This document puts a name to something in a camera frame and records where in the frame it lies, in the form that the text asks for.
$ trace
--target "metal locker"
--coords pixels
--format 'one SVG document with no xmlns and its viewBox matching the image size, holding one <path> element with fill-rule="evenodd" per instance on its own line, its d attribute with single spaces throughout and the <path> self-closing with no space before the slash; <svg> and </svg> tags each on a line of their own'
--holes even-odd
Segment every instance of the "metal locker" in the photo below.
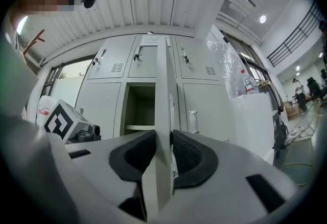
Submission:
<svg viewBox="0 0 327 224">
<path fill-rule="evenodd" d="M 169 53 L 174 60 L 173 53 L 173 44 L 172 39 L 170 39 Z M 156 69 L 157 69 L 157 46 L 144 46 L 140 47 L 142 36 L 140 36 L 134 55 L 138 54 L 139 58 L 135 58 L 135 61 L 132 62 L 128 77 L 129 78 L 155 78 Z M 176 77 L 175 62 L 173 61 L 173 68 Z"/>
<path fill-rule="evenodd" d="M 218 65 L 206 41 L 176 37 L 176 44 L 182 78 L 220 80 Z"/>
<path fill-rule="evenodd" d="M 234 142 L 234 117 L 225 86 L 184 83 L 188 132 L 194 128 L 197 111 L 198 133 L 216 140 Z"/>
<path fill-rule="evenodd" d="M 107 39 L 91 64 L 88 79 L 122 78 L 136 36 Z"/>
<path fill-rule="evenodd" d="M 120 83 L 83 84 L 76 102 L 76 110 L 83 109 L 83 116 L 100 126 L 101 139 L 113 138 L 114 116 Z"/>
</svg>

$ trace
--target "open locker compartment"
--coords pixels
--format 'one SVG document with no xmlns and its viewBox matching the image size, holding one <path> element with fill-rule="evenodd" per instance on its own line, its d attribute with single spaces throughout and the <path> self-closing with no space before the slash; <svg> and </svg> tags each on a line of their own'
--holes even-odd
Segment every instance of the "open locker compartment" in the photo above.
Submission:
<svg viewBox="0 0 327 224">
<path fill-rule="evenodd" d="M 125 94 L 121 135 L 154 129 L 155 83 L 128 83 Z"/>
</svg>

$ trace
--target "label on locker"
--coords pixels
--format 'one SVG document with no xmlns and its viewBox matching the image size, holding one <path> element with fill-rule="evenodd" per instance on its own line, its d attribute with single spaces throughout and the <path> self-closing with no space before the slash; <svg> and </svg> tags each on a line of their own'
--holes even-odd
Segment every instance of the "label on locker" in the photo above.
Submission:
<svg viewBox="0 0 327 224">
<path fill-rule="evenodd" d="M 142 37 L 141 45 L 140 46 L 157 46 L 158 39 L 165 37 L 167 41 L 167 45 L 170 47 L 170 40 L 169 36 L 152 36 L 152 35 L 144 35 Z"/>
</svg>

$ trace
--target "gray locker cabinet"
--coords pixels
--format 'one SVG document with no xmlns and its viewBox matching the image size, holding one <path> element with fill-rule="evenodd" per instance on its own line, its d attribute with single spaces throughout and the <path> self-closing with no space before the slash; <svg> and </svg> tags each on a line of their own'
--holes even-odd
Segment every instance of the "gray locker cabinet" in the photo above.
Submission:
<svg viewBox="0 0 327 224">
<path fill-rule="evenodd" d="M 102 57 L 100 62 L 91 64 L 88 79 L 122 78 L 135 38 L 131 35 L 107 39 L 96 55 L 98 59 Z"/>
<path fill-rule="evenodd" d="M 183 88 L 188 132 L 191 132 L 189 111 L 196 110 L 201 135 L 233 143 L 236 137 L 235 120 L 225 87 L 184 83 Z"/>
<path fill-rule="evenodd" d="M 206 41 L 176 37 L 176 44 L 183 79 L 221 80 L 218 65 Z"/>
<path fill-rule="evenodd" d="M 89 83 L 81 87 L 76 110 L 84 108 L 83 116 L 100 126 L 102 139 L 113 138 L 114 118 L 120 83 Z"/>
<path fill-rule="evenodd" d="M 170 37 L 169 53 L 173 60 L 173 68 L 176 77 L 176 68 L 174 62 L 173 44 Z M 138 51 L 139 45 L 142 41 L 142 36 L 139 37 L 137 46 L 133 52 L 133 56 Z M 129 78 L 155 78 L 157 70 L 157 46 L 144 46 L 139 50 L 139 58 L 132 62 L 128 77 Z"/>
</svg>

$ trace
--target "clear plastic wrap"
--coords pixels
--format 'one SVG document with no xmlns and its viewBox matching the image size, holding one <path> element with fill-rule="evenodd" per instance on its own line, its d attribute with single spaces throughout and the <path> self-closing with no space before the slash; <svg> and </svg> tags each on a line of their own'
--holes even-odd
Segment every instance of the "clear plastic wrap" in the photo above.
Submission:
<svg viewBox="0 0 327 224">
<path fill-rule="evenodd" d="M 228 97 L 235 98 L 246 95 L 243 83 L 244 75 L 248 72 L 234 48 L 227 43 L 207 41 L 207 46 L 213 53 L 225 81 Z"/>
</svg>

